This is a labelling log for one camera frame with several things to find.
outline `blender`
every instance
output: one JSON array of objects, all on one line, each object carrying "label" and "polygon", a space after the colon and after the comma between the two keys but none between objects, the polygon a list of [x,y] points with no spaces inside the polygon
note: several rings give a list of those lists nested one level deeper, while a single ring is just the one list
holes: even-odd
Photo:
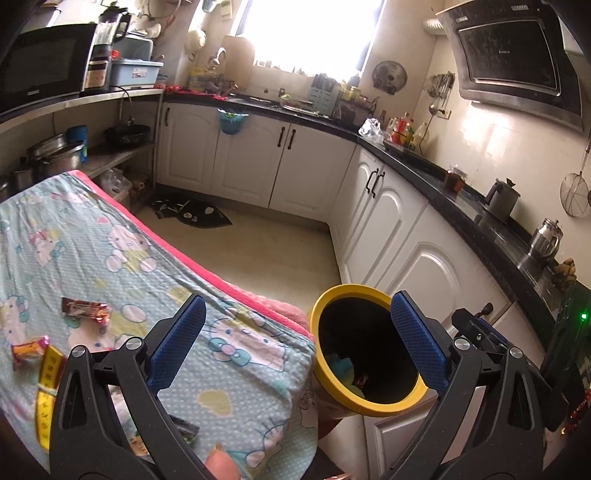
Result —
[{"label": "blender", "polygon": [[130,22],[131,14],[126,8],[117,7],[115,3],[100,15],[86,72],[85,94],[94,95],[109,91],[113,43],[125,37]]}]

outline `tiled floor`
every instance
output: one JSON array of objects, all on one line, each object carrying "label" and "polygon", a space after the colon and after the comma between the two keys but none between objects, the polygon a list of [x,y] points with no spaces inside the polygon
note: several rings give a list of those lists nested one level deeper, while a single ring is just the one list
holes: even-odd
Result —
[{"label": "tiled floor", "polygon": [[[318,296],[340,284],[330,235],[303,226],[222,209],[231,226],[197,229],[159,220],[146,207],[137,217],[197,263],[240,288],[308,312]],[[363,418],[344,419],[319,442],[343,471],[367,480]]]}]

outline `hand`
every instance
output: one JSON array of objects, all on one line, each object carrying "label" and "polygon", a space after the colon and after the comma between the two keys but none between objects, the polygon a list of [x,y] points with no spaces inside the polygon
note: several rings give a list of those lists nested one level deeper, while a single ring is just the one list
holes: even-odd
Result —
[{"label": "hand", "polygon": [[205,466],[217,480],[240,480],[240,472],[230,456],[216,445],[205,460]]}]

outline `black granite countertop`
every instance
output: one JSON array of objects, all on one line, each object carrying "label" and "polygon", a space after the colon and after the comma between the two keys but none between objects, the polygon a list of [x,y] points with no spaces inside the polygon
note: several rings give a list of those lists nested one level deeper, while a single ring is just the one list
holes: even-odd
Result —
[{"label": "black granite countertop", "polygon": [[215,106],[235,112],[252,113],[315,128],[355,142],[380,158],[411,183],[484,263],[510,300],[516,301],[547,347],[561,295],[551,285],[551,271],[527,257],[528,234],[514,220],[499,222],[483,207],[483,196],[470,187],[453,194],[443,188],[445,171],[423,157],[406,150],[386,151],[363,139],[356,131],[332,121],[286,111],[276,106],[254,105],[245,100],[219,100],[209,96],[167,93],[165,102]]}]

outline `stainless steel pot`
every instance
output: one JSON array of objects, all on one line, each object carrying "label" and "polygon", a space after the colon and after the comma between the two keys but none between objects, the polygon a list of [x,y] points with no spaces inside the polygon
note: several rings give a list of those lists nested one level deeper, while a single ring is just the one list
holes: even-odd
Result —
[{"label": "stainless steel pot", "polygon": [[12,175],[14,176],[14,187],[18,192],[22,192],[35,184],[33,167],[22,166],[12,172]]},{"label": "stainless steel pot", "polygon": [[42,178],[48,179],[65,171],[76,170],[82,164],[80,155],[84,142],[76,142],[53,153],[39,162]]},{"label": "stainless steel pot", "polygon": [[0,177],[0,203],[10,197],[10,181],[8,177]]},{"label": "stainless steel pot", "polygon": [[38,144],[27,148],[29,161],[37,161],[46,158],[52,153],[64,148],[67,144],[66,134],[59,134],[55,137],[47,138]]}]

